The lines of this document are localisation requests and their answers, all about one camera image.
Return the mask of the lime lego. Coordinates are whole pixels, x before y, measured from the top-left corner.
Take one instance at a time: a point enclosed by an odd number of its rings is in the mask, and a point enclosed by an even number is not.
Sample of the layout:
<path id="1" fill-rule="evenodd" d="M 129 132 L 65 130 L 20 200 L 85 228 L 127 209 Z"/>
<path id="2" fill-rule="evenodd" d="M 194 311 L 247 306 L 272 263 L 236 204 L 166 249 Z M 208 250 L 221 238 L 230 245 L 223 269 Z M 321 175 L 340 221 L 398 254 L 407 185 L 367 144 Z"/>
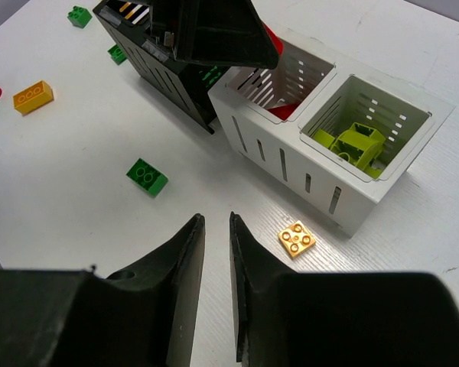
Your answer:
<path id="1" fill-rule="evenodd" d="M 377 180 L 383 173 L 385 167 L 386 166 L 382 162 L 374 161 L 365 168 L 364 172 L 374 180 Z"/>

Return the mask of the red rounded lego block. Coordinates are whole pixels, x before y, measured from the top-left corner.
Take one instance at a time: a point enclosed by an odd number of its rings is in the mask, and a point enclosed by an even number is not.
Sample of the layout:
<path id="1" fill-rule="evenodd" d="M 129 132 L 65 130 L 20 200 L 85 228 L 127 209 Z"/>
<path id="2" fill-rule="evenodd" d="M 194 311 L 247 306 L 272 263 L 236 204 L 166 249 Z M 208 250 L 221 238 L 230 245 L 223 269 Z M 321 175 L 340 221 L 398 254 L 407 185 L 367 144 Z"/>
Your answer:
<path id="1" fill-rule="evenodd" d="M 282 100 L 278 101 L 273 107 L 269 108 L 268 111 L 282 121 L 285 121 L 294 113 L 299 105 L 299 102 L 290 103 Z"/>

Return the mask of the orange long lego brick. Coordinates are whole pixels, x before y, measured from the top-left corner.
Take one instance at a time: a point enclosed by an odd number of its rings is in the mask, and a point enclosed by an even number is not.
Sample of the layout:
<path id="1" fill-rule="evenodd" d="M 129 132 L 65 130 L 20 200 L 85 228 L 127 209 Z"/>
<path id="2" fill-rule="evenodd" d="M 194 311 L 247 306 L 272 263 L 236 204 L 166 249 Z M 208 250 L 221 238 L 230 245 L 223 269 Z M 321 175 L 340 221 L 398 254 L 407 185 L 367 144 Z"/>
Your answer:
<path id="1" fill-rule="evenodd" d="M 27 115 L 52 101 L 54 101 L 54 92 L 43 80 L 13 96 L 14 108 L 22 115 Z"/>

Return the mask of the red arched lego green top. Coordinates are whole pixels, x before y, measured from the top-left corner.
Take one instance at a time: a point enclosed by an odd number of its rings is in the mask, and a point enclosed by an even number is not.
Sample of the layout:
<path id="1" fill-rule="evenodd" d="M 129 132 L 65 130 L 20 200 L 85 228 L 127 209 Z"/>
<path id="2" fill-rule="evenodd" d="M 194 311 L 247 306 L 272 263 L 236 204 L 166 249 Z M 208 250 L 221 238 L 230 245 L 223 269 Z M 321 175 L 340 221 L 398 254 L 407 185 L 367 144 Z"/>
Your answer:
<path id="1" fill-rule="evenodd" d="M 284 51 L 284 44 L 282 43 L 282 40 L 265 23 L 263 23 L 263 26 L 275 49 L 277 50 L 278 55 L 281 56 Z"/>

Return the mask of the orange small lego brick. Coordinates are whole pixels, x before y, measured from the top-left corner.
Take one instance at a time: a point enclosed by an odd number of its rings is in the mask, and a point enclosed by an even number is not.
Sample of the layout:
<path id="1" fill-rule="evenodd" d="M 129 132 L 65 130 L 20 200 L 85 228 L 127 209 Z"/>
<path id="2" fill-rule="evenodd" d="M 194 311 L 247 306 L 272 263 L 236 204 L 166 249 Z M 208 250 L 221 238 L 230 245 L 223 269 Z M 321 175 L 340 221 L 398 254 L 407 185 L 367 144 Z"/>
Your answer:
<path id="1" fill-rule="evenodd" d="M 296 259 L 308 249 L 316 246 L 317 240 L 314 234 L 298 220 L 278 233 L 278 240 L 282 244 L 288 256 Z"/>

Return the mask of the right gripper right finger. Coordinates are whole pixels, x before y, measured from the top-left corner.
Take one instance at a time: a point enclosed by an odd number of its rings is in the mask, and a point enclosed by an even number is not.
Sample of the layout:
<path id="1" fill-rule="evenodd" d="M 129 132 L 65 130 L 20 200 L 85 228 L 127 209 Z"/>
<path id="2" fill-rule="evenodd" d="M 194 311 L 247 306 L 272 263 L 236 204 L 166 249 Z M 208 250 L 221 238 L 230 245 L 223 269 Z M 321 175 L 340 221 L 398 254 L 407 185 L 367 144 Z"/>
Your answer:
<path id="1" fill-rule="evenodd" d="M 459 366 L 459 310 L 423 272 L 289 268 L 229 218 L 236 361 L 244 366 Z"/>

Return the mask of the lime small lego brick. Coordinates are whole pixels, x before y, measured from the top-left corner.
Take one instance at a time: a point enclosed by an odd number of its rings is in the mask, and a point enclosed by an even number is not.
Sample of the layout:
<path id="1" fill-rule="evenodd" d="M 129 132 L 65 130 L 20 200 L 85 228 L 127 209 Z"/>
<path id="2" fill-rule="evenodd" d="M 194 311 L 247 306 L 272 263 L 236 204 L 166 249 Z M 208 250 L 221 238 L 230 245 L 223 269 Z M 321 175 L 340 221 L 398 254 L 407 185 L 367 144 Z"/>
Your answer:
<path id="1" fill-rule="evenodd" d="M 323 129 L 318 129 L 312 138 L 326 149 L 329 149 L 335 141 L 335 137 Z"/>

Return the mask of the lime long lego edge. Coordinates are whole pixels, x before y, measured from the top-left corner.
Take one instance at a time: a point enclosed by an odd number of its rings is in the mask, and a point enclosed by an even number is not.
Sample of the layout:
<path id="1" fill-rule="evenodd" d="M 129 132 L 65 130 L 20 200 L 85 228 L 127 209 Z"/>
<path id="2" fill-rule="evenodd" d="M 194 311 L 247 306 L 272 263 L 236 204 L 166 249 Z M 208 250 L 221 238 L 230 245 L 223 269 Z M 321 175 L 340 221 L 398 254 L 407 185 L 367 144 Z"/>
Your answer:
<path id="1" fill-rule="evenodd" d="M 386 137 L 377 129 L 354 122 L 335 138 L 330 150 L 354 167 L 365 171 L 383 152 Z"/>

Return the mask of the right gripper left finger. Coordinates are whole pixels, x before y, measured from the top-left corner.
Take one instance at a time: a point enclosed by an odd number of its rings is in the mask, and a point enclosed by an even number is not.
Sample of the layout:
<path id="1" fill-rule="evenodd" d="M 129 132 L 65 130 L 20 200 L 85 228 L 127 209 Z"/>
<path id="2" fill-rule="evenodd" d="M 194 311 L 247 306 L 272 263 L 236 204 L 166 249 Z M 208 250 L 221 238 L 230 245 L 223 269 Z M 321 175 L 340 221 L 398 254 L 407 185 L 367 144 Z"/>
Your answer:
<path id="1" fill-rule="evenodd" d="M 107 278 L 0 269 L 0 366 L 190 365 L 204 246 L 197 214 Z"/>

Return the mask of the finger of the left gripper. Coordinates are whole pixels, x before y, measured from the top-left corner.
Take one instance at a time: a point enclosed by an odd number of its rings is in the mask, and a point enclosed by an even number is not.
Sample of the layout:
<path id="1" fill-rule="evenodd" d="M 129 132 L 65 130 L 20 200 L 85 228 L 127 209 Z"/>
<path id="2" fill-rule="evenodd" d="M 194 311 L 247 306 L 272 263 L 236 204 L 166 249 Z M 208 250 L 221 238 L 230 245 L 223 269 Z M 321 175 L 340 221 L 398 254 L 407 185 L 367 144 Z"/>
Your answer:
<path id="1" fill-rule="evenodd" d="M 274 69 L 279 53 L 251 1 L 150 1 L 150 33 L 175 60 Z"/>

